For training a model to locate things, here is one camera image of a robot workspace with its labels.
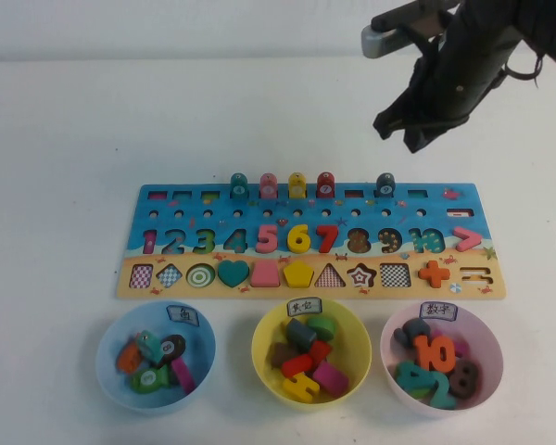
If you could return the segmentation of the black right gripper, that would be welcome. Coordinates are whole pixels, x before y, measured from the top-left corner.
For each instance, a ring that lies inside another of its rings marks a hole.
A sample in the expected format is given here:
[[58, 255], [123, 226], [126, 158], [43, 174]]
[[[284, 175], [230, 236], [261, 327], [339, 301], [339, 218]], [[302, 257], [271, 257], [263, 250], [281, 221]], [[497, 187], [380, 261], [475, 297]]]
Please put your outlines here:
[[454, 13], [438, 11], [443, 33], [416, 62], [411, 87], [377, 114], [379, 136], [403, 130], [407, 149], [417, 153], [466, 123], [521, 40], [513, 26], [517, 7], [516, 1], [462, 1]]

